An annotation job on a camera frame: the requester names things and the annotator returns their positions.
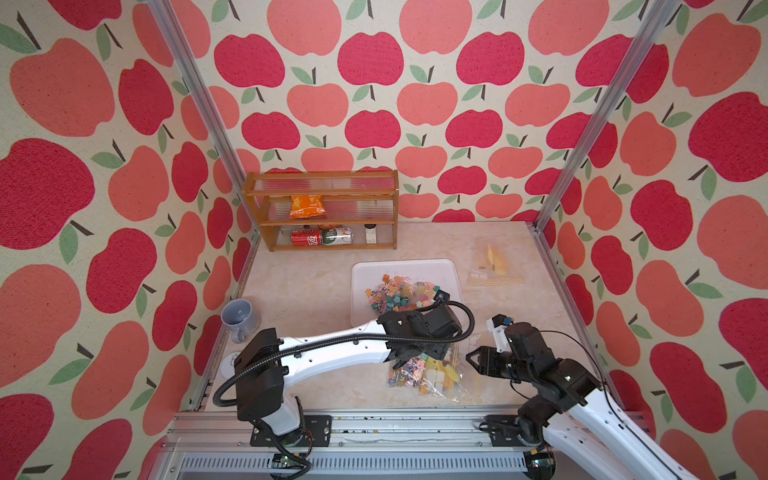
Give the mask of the ziploc bag of colourful candies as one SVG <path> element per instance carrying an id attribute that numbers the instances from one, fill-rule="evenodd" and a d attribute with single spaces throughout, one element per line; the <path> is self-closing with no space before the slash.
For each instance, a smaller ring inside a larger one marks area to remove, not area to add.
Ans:
<path id="1" fill-rule="evenodd" d="M 504 244 L 480 237 L 473 245 L 467 281 L 472 286 L 519 286 L 524 277 Z"/>

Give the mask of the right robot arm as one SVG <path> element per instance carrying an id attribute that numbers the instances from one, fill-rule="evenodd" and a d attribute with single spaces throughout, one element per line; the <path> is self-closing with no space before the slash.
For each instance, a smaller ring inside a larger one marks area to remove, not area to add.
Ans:
<path id="1" fill-rule="evenodd" d="M 587 367 L 556 357 L 538 328 L 503 315 L 488 326 L 494 345 L 468 353 L 467 362 L 482 376 L 537 391 L 515 414 L 484 418 L 481 426 L 494 442 L 552 447 L 596 479 L 693 478 L 613 403 Z"/>

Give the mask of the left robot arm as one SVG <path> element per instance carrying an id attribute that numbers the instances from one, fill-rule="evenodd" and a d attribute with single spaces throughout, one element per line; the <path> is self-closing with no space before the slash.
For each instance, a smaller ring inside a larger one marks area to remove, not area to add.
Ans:
<path id="1" fill-rule="evenodd" d="M 234 374 L 212 394 L 220 408 L 234 407 L 237 419 L 275 441 L 306 430 L 301 401 L 286 389 L 314 376 L 367 364 L 403 367 L 422 354 L 442 360 L 450 346 L 467 339 L 476 319 L 442 290 L 433 303 L 415 310 L 386 311 L 348 330 L 315 337 L 278 336 L 264 329 L 234 361 Z"/>

